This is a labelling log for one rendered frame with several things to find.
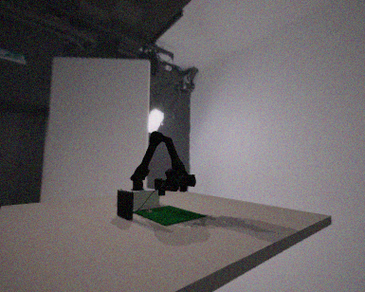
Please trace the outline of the green circuit board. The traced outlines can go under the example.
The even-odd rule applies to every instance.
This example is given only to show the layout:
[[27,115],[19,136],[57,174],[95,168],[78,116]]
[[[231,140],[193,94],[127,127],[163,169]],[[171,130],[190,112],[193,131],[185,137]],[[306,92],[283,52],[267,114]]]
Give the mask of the green circuit board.
[[150,207],[147,207],[146,210],[138,210],[137,212],[136,210],[134,210],[133,212],[145,218],[153,220],[163,226],[168,226],[171,224],[176,224],[207,216],[193,211],[176,208],[173,206],[165,206],[152,209]]

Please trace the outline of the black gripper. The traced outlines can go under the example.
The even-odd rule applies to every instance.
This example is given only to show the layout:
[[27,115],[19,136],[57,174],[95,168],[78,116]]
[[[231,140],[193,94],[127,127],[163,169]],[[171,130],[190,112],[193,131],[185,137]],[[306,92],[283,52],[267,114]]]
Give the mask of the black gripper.
[[155,189],[162,188],[163,186],[165,186],[165,191],[177,192],[180,187],[179,191],[185,192],[187,190],[187,181],[186,179],[179,179],[179,177],[177,177],[177,180],[156,178]]

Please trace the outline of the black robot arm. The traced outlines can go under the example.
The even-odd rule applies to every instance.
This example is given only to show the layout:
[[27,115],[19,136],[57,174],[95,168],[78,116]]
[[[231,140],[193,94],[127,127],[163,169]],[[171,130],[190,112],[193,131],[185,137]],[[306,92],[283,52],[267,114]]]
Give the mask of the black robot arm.
[[146,151],[146,154],[143,157],[141,164],[136,168],[134,174],[130,177],[131,181],[133,181],[132,191],[144,190],[143,180],[145,180],[145,177],[148,175],[150,171],[148,170],[149,163],[153,157],[156,146],[160,144],[161,141],[165,142],[172,160],[172,169],[168,169],[165,172],[167,179],[177,180],[177,177],[179,177],[179,179],[186,179],[187,186],[190,187],[195,186],[196,183],[195,175],[188,174],[186,172],[185,166],[179,159],[176,149],[174,148],[173,140],[170,137],[163,136],[162,133],[153,131],[150,136],[150,144]]

